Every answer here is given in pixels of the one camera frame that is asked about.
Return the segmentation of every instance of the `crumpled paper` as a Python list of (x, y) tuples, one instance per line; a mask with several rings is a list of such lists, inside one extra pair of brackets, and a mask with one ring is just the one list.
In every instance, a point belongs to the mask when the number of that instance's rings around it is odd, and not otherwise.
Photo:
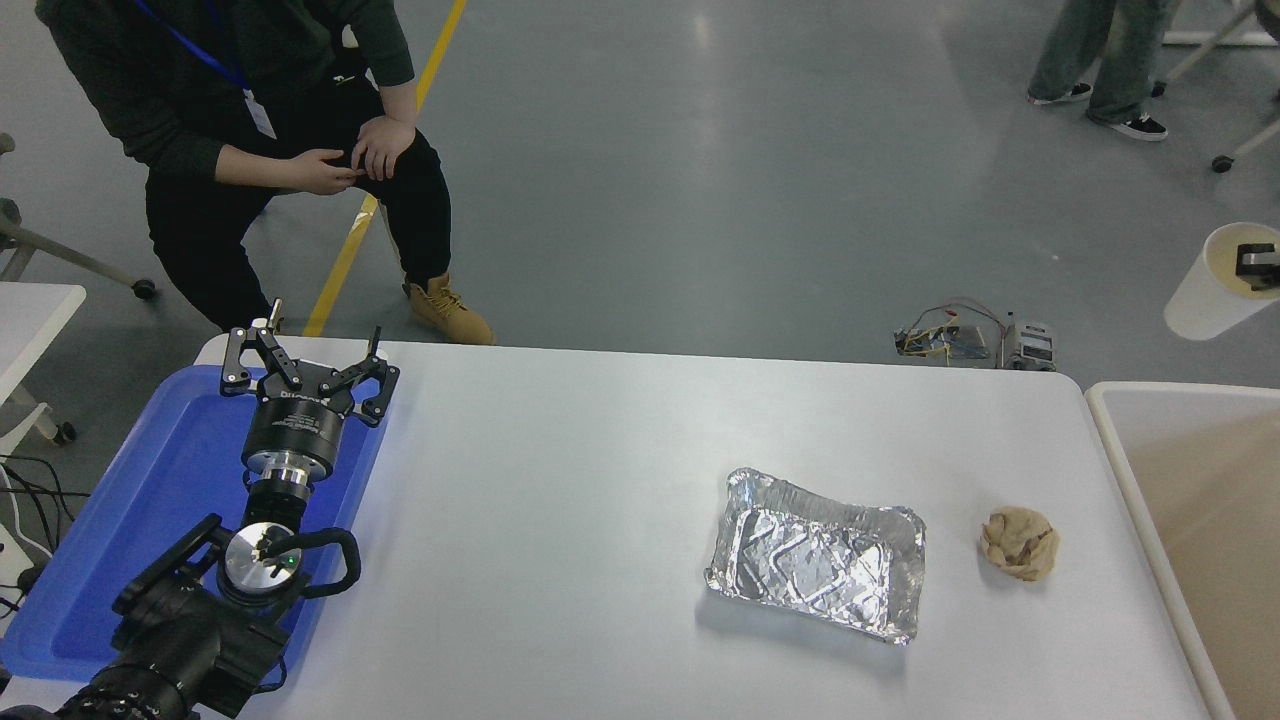
[(982, 553), (1001, 573), (1036, 582), (1053, 570), (1057, 530), (1048, 518), (1027, 507), (997, 507), (982, 527)]

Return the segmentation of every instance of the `foil container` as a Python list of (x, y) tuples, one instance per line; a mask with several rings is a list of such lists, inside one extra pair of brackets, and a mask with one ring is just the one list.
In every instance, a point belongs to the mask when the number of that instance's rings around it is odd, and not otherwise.
[(924, 584), (924, 521), (909, 507), (844, 505), (740, 468), (705, 577), (727, 597), (905, 646)]

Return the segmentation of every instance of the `blue tray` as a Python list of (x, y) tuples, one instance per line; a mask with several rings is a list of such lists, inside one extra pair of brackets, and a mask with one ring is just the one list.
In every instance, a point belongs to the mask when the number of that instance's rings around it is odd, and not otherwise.
[[(219, 373), (214, 365), (179, 370), (147, 402), (0, 643), (13, 674), (88, 682), (116, 656), (111, 633), (120, 616), (111, 602), (129, 580), (210, 512), (223, 516), (223, 527), (239, 527), (247, 497), (239, 455), (255, 400), (219, 396)], [(346, 423), (338, 462), (316, 484), (303, 532), (351, 527), (385, 427)], [(302, 566), (315, 582), (329, 582), (342, 553), (312, 551)], [(284, 652), (289, 670), (301, 665), (321, 603), (302, 601), (280, 623), (293, 633)]]

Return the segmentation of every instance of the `gray floor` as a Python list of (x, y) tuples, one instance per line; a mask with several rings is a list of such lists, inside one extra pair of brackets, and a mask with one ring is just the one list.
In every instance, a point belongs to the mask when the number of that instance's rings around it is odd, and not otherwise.
[[(449, 3), (398, 6), (421, 67)], [(923, 364), (892, 331), (968, 295), (1052, 325), (1083, 388), (1280, 387), (1280, 310), (1202, 343), (1161, 318), (1213, 228), (1280, 227), (1280, 141), (1226, 176), (1207, 168), (1271, 119), (1280, 53), (1215, 53), (1153, 102), (1169, 141), (1135, 142), (1078, 106), (1023, 101), (1059, 6), (471, 0), (421, 119), (454, 200), (456, 284), (513, 346)], [(1204, 1), (1178, 22), (1229, 12)], [(0, 4), (0, 129), (19, 142), (0, 195), (32, 229), (165, 291), (143, 304), (49, 258), (24, 278), (88, 291), (28, 383), (81, 437), (23, 447), (87, 489), (215, 328), (168, 288), (145, 169), (29, 4)], [(360, 201), (285, 197), (251, 232), (291, 318), (310, 313)], [(375, 224), (326, 334), (380, 323), (439, 341), (410, 320), (394, 269)]]

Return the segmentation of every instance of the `tan boot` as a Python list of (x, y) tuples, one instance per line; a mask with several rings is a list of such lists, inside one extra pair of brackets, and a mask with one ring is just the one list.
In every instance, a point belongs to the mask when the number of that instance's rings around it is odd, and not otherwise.
[(458, 293), (449, 290), (449, 273), (426, 281), (422, 286), (408, 284), (408, 305), (419, 320), (444, 333), (449, 342), (462, 345), (493, 345), (493, 331), (475, 310), (462, 304)]

